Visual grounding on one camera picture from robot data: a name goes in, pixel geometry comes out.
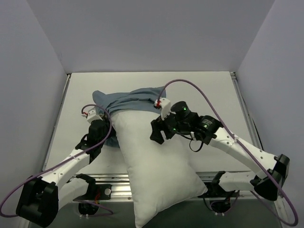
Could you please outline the white pillow insert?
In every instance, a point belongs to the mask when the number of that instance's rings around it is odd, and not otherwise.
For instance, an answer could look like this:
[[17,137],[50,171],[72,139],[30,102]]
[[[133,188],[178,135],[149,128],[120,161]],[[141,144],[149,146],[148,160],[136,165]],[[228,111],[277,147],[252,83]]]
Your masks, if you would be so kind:
[[163,144],[150,139],[151,121],[158,116],[136,110],[119,111],[111,116],[129,175],[137,228],[159,212],[207,192],[178,138]]

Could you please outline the blue-grey pillowcase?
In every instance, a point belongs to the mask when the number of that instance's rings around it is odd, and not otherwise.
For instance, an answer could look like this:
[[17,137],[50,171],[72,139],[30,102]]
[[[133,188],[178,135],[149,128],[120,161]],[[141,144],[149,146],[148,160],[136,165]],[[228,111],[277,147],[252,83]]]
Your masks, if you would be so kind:
[[94,103],[103,107],[110,115],[125,110],[160,114],[160,110],[154,107],[154,102],[158,97],[167,97],[163,86],[139,88],[130,92],[111,94],[105,94],[98,90],[92,93]]

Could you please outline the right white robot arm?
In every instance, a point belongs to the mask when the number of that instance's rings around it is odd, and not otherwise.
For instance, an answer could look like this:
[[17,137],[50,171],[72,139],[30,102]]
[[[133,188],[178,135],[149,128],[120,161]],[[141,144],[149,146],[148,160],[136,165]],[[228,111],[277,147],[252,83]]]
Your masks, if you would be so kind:
[[184,101],[171,105],[167,98],[161,98],[154,102],[154,107],[161,114],[151,121],[152,141],[163,144],[180,135],[217,148],[249,168],[248,172],[219,171],[210,184],[213,194],[222,196],[226,192],[247,190],[266,200],[277,200],[279,188],[288,176],[290,159],[287,156],[275,156],[255,147],[230,133],[212,116],[192,112]]

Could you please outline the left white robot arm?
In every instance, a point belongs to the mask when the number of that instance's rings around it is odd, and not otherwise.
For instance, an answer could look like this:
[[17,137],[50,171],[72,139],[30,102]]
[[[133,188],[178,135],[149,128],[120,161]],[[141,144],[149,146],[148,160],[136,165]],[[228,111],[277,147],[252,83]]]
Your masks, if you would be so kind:
[[69,202],[96,199],[101,193],[96,180],[79,171],[97,158],[112,132],[110,121],[92,121],[88,133],[60,164],[24,184],[16,214],[46,228]]

